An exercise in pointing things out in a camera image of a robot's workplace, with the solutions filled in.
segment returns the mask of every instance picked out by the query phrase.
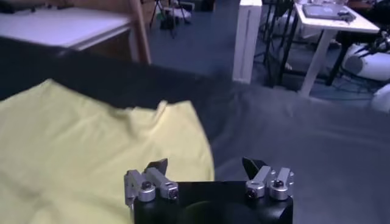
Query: screw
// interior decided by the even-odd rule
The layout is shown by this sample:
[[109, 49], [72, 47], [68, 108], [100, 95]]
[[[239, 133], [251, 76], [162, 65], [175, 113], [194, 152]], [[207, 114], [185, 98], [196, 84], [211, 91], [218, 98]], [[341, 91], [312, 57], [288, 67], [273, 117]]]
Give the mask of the screw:
[[147, 189], [151, 188], [151, 186], [152, 186], [152, 183], [150, 181], [144, 181], [144, 182], [142, 182], [141, 189], [147, 190]]
[[177, 192], [177, 190], [171, 190], [171, 191], [169, 191], [168, 197], [169, 197], [169, 199], [171, 199], [171, 200], [176, 200], [177, 197], [178, 197], [178, 192]]
[[257, 197], [257, 194], [254, 190], [249, 190], [246, 192], [246, 197], [248, 199], [255, 199]]
[[283, 187], [285, 184], [281, 180], [274, 181], [274, 187]]

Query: white desk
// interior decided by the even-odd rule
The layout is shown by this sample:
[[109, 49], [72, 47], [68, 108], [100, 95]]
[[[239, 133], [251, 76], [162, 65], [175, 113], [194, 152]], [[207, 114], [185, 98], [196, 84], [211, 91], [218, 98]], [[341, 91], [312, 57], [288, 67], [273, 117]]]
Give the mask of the white desk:
[[344, 21], [334, 21], [329, 19], [306, 18], [302, 10], [302, 5], [295, 3], [294, 6], [303, 26], [320, 28], [324, 30], [324, 33], [322, 34], [321, 40], [318, 44], [316, 53], [314, 54], [313, 60], [311, 61], [310, 67], [306, 73], [303, 85], [300, 89], [301, 96], [309, 96], [310, 90], [312, 89], [318, 72], [320, 71], [321, 66], [323, 65], [323, 62], [325, 60], [330, 41], [338, 30], [350, 32], [377, 33], [379, 31], [379, 28], [348, 7], [346, 7], [347, 10], [356, 16], [356, 19], [353, 20], [351, 23], [347, 23]]
[[130, 30], [130, 23], [127, 15], [79, 8], [0, 13], [0, 37], [81, 51]]

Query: black fabric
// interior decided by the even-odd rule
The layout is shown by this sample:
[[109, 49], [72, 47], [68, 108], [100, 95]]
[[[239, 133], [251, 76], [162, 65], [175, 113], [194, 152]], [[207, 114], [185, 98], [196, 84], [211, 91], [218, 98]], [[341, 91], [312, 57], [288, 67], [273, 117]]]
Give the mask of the black fabric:
[[0, 100], [47, 78], [116, 107], [192, 101], [217, 180], [245, 180], [242, 156], [292, 168], [295, 223], [390, 223], [387, 114], [0, 39]]

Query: yellow towel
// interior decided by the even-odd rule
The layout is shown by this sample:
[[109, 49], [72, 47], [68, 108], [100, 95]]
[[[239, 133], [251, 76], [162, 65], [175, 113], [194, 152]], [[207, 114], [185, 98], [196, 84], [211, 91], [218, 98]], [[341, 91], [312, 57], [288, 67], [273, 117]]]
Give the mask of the yellow towel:
[[123, 175], [163, 158], [171, 180], [214, 178], [189, 102], [120, 110], [47, 80], [0, 102], [0, 223], [130, 223]]

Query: table leg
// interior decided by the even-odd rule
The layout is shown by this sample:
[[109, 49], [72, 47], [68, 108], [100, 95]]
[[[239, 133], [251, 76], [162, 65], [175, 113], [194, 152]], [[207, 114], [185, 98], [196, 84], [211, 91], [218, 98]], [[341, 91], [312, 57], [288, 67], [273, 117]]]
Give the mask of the table leg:
[[301, 96], [309, 96], [310, 91], [314, 85], [314, 81], [316, 80], [316, 77], [321, 70], [322, 65], [324, 64], [330, 41], [336, 32], [336, 30], [324, 30], [316, 53], [314, 54], [313, 60], [310, 63], [309, 70], [306, 73], [305, 80], [303, 81], [302, 87], [300, 89], [299, 94]]

